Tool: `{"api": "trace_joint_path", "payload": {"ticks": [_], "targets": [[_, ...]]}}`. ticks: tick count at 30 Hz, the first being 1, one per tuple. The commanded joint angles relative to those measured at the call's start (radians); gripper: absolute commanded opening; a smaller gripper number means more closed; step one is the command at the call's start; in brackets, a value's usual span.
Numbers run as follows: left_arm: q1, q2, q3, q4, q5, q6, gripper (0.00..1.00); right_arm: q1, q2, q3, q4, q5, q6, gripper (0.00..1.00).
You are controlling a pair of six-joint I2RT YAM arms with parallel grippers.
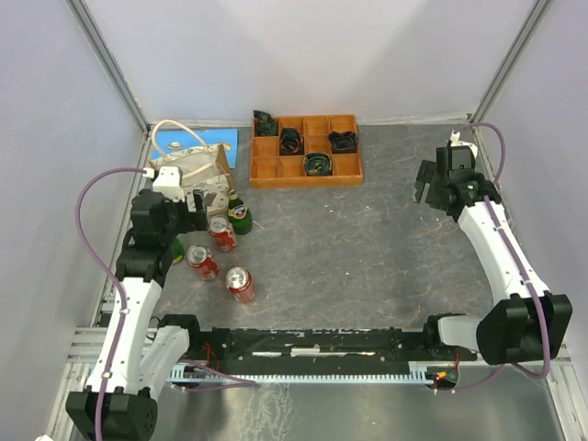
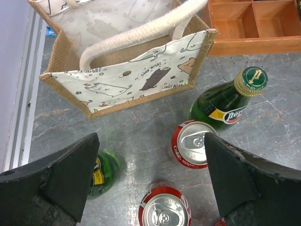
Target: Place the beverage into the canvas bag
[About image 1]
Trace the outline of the canvas tote bag cat print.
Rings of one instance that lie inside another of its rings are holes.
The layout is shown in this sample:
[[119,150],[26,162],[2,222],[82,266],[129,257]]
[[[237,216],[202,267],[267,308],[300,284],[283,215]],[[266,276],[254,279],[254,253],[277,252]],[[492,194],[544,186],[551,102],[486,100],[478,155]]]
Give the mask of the canvas tote bag cat print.
[[[185,150],[166,153],[158,145],[155,137],[160,130],[185,130],[201,145]],[[196,130],[171,119],[158,122],[150,135],[153,147],[153,158],[149,167],[158,170],[162,166],[177,166],[182,174],[182,188],[189,207],[193,209],[194,199],[192,191],[200,189],[204,193],[208,215],[224,215],[228,208],[228,191],[234,188],[232,170],[225,155],[225,144],[207,145],[197,134]]]

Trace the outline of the red cola can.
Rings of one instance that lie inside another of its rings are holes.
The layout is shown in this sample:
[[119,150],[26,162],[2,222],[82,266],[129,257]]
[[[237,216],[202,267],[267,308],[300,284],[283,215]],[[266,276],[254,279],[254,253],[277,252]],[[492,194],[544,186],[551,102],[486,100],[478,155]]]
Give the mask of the red cola can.
[[220,272],[211,250],[206,246],[191,246],[186,251],[186,260],[201,280],[212,280]]
[[232,224],[221,215],[216,215],[209,219],[209,235],[221,252],[228,253],[237,245],[237,238]]
[[240,303],[248,303],[254,300],[254,282],[250,272],[243,267],[231,268],[225,278],[226,288]]

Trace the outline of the green glass bottle red label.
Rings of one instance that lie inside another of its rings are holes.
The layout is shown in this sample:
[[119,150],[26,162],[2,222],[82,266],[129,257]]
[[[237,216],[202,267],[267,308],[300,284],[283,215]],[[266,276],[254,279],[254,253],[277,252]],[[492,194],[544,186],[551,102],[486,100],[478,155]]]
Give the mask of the green glass bottle red label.
[[246,235],[253,229],[252,213],[235,189],[230,189],[227,195],[229,198],[228,220],[237,235]]

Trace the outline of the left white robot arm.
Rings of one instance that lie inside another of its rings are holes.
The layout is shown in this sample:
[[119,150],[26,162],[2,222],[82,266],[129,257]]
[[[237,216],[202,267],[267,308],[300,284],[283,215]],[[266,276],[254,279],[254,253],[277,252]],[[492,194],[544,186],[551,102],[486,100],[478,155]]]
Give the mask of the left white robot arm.
[[173,243],[190,228],[186,203],[143,189],[131,202],[130,220],[113,276],[118,298],[102,349],[83,390],[70,393],[65,404],[86,440],[151,439],[158,398],[173,367],[203,347],[193,314],[164,316],[152,344],[145,344]]

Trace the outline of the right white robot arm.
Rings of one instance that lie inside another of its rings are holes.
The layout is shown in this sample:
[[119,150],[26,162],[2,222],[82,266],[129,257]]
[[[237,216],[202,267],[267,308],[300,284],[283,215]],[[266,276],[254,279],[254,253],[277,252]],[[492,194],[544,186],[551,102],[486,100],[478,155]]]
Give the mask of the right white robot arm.
[[440,147],[422,161],[414,198],[446,213],[465,233],[492,290],[494,305],[481,319],[454,313],[433,317],[422,349],[442,359],[455,346],[477,352],[491,365],[542,361],[560,350],[572,306],[537,275],[511,231],[494,183],[476,169],[470,144]]

